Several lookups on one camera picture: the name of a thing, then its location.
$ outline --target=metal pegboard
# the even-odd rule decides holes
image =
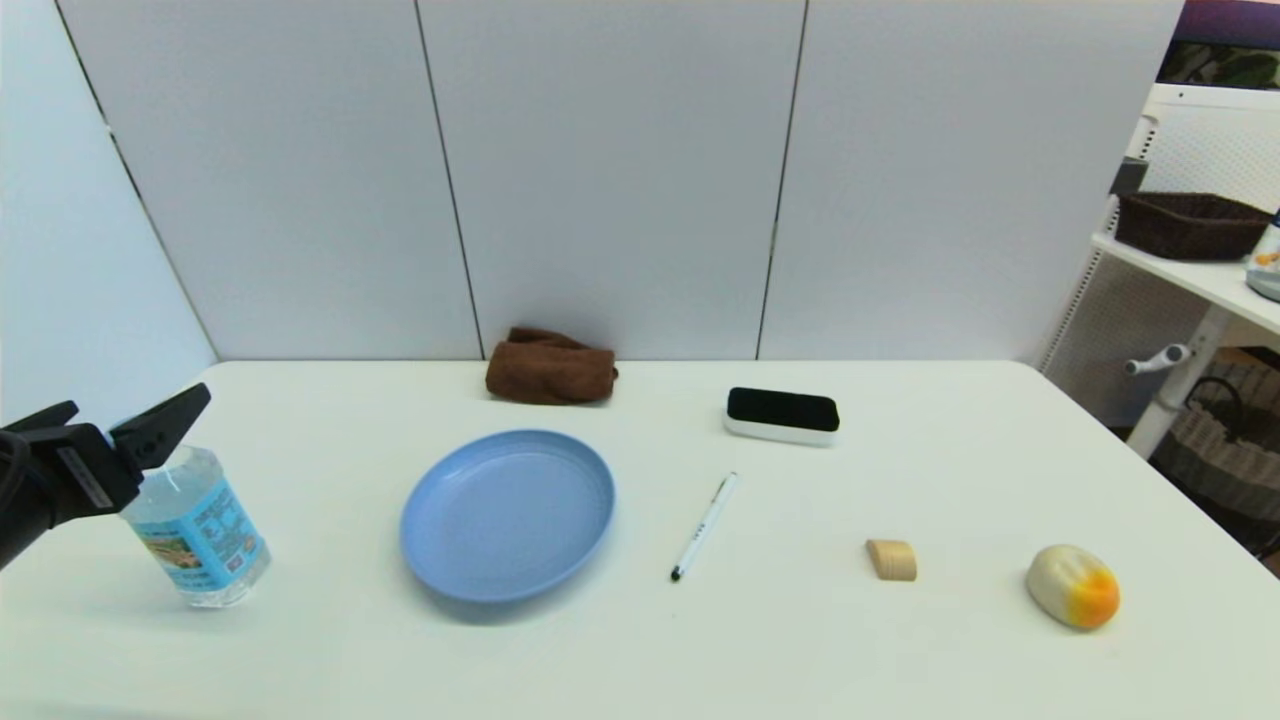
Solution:
[[[1208,302],[1101,252],[1078,293],[1042,372],[1103,424],[1130,425],[1165,374],[1129,377],[1125,360],[1189,338]]]
[[[1280,208],[1280,97],[1220,87],[1156,86],[1144,115],[1157,138],[1144,191],[1215,192]]]

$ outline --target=white shelf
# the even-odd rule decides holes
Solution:
[[[1230,310],[1272,333],[1280,333],[1280,302],[1272,302],[1244,284],[1244,261],[1188,263],[1156,258],[1094,233],[1093,246]]]

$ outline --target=shelf leg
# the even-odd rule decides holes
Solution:
[[[1210,306],[1208,311],[1204,313],[1204,319],[1196,328],[1196,334],[1187,343],[1187,347],[1192,351],[1192,356],[1185,363],[1175,365],[1169,370],[1165,384],[1160,386],[1156,397],[1151,398],[1151,405],[1142,413],[1142,418],[1138,419],[1138,424],[1134,425],[1133,432],[1129,434],[1129,447],[1144,460],[1151,457],[1151,454],[1156,451],[1156,446],[1160,445],[1165,433],[1169,432],[1174,420],[1178,419],[1178,411],[1187,401],[1187,396],[1190,393],[1196,380],[1199,379],[1201,374],[1204,373],[1204,368],[1208,368],[1208,364],[1213,360],[1213,355],[1217,354],[1222,336],[1226,333],[1226,327],[1230,323],[1231,313],[1217,305]]]

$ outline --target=bottle label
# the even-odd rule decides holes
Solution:
[[[137,523],[133,532],[178,589],[220,591],[257,560],[262,538],[223,478],[196,507],[163,523]]]

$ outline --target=wooden block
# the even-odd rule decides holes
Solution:
[[[867,541],[867,552],[882,580],[915,580],[915,551],[902,541]]]

